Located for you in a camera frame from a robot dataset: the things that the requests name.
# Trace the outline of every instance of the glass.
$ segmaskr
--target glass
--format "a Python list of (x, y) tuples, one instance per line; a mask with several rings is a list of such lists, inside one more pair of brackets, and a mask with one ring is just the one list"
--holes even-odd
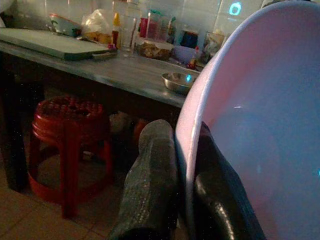
[(122, 16), (121, 24), (121, 49), (131, 51), (134, 45), (137, 18), (133, 16)]

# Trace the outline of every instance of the metal bowl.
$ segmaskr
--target metal bowl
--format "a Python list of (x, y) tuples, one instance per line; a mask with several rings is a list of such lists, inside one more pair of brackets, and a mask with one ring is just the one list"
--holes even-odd
[(178, 94), (187, 95), (196, 80), (196, 76), (178, 72), (162, 74), (164, 85)]

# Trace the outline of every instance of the cutting board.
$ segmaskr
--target cutting board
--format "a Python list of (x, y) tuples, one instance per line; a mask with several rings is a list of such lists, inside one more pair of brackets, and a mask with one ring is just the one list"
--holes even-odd
[(92, 54), (108, 50), (93, 42), (55, 35), (46, 30), (0, 28), (0, 40), (71, 61), (89, 59)]

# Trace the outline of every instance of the stool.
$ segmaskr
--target stool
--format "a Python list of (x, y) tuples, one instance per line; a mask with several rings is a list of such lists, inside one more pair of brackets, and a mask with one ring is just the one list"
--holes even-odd
[[(42, 150), (41, 141), (48, 144)], [(106, 174), (94, 184), (78, 189), (78, 164), (83, 151), (103, 159)], [(56, 154), (60, 154), (60, 190), (37, 181), (39, 164)], [(60, 204), (63, 218), (76, 216), (79, 203), (112, 183), (110, 123), (103, 106), (70, 96), (40, 102), (32, 123), (28, 175), (32, 191), (46, 201)]]

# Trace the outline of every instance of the yellow bottle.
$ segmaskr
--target yellow bottle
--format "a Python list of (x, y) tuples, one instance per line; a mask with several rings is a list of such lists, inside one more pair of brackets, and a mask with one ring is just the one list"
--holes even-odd
[(117, 12), (113, 18), (112, 43), (117, 49), (121, 47), (120, 18)]

